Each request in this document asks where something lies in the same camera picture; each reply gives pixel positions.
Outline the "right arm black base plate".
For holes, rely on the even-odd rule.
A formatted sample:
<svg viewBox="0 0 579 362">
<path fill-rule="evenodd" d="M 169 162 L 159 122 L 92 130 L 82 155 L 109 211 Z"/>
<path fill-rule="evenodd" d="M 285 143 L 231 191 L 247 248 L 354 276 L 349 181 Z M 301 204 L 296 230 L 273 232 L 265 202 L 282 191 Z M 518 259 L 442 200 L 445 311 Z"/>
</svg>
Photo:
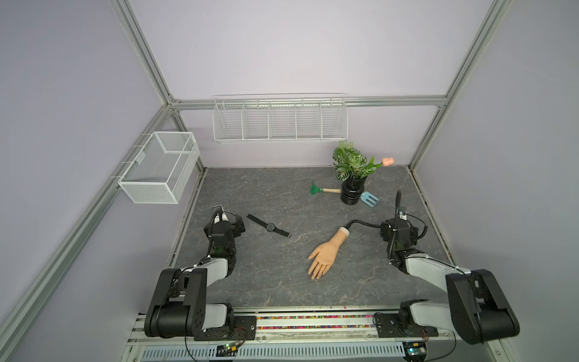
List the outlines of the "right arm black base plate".
<svg viewBox="0 0 579 362">
<path fill-rule="evenodd" d="M 376 312 L 372 317 L 379 338 L 419 338 L 424 341 L 440 336 L 436 327 L 423 327 L 401 321 L 398 314 Z"/>
</svg>

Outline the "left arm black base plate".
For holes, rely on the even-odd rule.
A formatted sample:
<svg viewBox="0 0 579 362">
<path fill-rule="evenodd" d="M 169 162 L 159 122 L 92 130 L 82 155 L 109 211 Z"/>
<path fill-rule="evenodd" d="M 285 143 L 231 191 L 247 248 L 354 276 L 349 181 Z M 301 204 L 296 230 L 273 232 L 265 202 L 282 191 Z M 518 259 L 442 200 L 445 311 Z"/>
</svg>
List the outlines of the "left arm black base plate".
<svg viewBox="0 0 579 362">
<path fill-rule="evenodd" d="M 244 341 L 256 339 L 257 317 L 235 316 L 227 321 L 224 327 L 217 327 L 202 331 L 193 339 L 196 342 L 213 341 Z"/>
</svg>

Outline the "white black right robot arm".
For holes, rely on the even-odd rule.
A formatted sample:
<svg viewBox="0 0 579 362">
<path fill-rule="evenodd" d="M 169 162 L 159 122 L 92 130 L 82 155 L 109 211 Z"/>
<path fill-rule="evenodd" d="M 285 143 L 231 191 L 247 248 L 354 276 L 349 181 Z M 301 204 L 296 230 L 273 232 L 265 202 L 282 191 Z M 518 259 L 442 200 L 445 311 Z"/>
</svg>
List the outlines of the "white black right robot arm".
<svg viewBox="0 0 579 362">
<path fill-rule="evenodd" d="M 447 295 L 445 303 L 402 303 L 399 316 L 404 327 L 414 324 L 450 330 L 471 345 L 520 334 L 520 323 L 492 272 L 461 268 L 416 249 L 422 237 L 419 230 L 399 217 L 383 222 L 380 234 L 388 244 L 392 266 Z"/>
</svg>

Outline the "black wrist watch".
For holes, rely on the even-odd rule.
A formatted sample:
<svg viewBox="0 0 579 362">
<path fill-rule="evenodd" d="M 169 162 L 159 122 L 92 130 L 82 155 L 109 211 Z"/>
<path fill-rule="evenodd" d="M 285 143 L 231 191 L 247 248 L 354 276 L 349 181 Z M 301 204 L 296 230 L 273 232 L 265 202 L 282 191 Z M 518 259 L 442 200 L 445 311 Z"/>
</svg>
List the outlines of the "black wrist watch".
<svg viewBox="0 0 579 362">
<path fill-rule="evenodd" d="M 292 236 L 291 233 L 284 231 L 283 229 L 279 229 L 274 223 L 267 223 L 255 216 L 253 216 L 252 214 L 248 214 L 247 218 L 251 221 L 253 221 L 254 223 L 256 223 L 259 226 L 262 226 L 266 231 L 268 232 L 274 232 L 278 235 L 281 235 L 283 237 L 286 238 L 290 238 Z"/>
</svg>

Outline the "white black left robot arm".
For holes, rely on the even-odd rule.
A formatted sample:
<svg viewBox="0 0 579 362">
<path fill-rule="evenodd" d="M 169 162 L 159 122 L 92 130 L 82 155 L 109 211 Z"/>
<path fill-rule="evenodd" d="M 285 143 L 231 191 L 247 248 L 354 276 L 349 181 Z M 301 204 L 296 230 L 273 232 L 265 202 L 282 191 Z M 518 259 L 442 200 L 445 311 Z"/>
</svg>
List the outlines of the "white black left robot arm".
<svg viewBox="0 0 579 362">
<path fill-rule="evenodd" d="M 245 232 L 237 214 L 214 208 L 204 227 L 209 241 L 206 255 L 189 267 L 161 272 L 144 322 L 147 337 L 192 337 L 196 341 L 232 339 L 235 314 L 229 303 L 211 304 L 207 289 L 229 277 L 235 268 L 235 238 Z"/>
</svg>

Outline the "beige mannequin hand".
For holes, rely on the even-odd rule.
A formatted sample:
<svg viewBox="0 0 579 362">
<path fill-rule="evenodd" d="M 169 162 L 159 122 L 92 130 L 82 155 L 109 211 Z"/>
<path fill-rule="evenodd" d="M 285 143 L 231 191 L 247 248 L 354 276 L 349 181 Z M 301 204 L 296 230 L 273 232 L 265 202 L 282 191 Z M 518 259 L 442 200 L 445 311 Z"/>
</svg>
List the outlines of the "beige mannequin hand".
<svg viewBox="0 0 579 362">
<path fill-rule="evenodd" d="M 320 244 L 310 254 L 309 259 L 312 260 L 312 264 L 308 270 L 308 275 L 311 276 L 312 280 L 320 279 L 330 271 L 336 262 L 340 248 L 349 235 L 348 229 L 341 227 L 329 241 Z"/>
</svg>

